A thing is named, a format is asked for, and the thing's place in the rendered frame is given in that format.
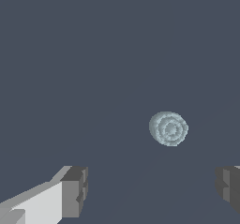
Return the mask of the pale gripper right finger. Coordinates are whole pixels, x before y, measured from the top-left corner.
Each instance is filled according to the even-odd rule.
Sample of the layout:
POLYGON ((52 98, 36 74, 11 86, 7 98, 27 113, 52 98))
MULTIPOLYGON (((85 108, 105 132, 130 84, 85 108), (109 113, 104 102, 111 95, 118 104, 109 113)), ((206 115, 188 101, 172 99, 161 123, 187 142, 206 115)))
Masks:
POLYGON ((240 166, 215 168, 217 194, 240 214, 240 166))

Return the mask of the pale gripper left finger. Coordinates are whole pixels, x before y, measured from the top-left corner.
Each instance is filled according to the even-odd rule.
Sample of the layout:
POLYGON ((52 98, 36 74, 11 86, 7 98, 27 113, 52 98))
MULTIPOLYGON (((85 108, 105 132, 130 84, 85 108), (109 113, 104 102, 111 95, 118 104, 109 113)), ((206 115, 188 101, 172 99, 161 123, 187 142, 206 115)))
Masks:
POLYGON ((49 182, 0 203, 0 224, 59 224, 79 217, 88 193, 88 168, 64 166, 49 182))

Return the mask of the pale grey ringed round object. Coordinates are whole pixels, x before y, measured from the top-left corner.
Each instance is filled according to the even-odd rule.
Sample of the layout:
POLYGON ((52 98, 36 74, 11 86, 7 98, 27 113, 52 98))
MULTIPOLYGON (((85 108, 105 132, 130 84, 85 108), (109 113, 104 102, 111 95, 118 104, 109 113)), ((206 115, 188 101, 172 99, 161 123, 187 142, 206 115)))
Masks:
POLYGON ((188 134, 188 124, 175 112, 159 112, 149 122, 153 138, 165 146, 177 146, 188 134))

